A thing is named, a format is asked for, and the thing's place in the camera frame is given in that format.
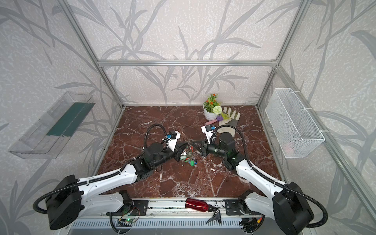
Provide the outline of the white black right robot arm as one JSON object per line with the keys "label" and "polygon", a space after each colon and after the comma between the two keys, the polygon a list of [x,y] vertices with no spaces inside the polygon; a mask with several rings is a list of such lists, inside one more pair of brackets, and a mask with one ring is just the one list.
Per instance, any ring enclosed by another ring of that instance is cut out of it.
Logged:
{"label": "white black right robot arm", "polygon": [[212,154],[221,157],[228,170],[235,171],[239,177],[249,181],[263,193],[244,193],[240,197],[246,214],[259,212],[274,219],[287,235],[299,234],[314,219],[307,200],[300,196],[300,187],[290,183],[287,190],[283,189],[284,182],[248,163],[247,158],[237,150],[230,133],[222,133],[218,144],[204,140],[192,142],[192,146],[201,156]]}

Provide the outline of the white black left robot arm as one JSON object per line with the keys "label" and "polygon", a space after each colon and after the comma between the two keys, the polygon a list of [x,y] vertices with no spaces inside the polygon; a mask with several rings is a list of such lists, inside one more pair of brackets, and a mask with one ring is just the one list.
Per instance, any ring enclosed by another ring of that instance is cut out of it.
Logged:
{"label": "white black left robot arm", "polygon": [[153,143],[140,156],[119,169],[80,179],[69,175],[42,197],[46,209],[41,209],[38,201],[33,208],[48,215],[51,230],[62,229],[82,216],[120,212],[131,202],[128,194],[106,195],[105,192],[145,180],[153,175],[156,168],[171,159],[180,161],[187,146],[187,142],[173,143],[167,147]]}

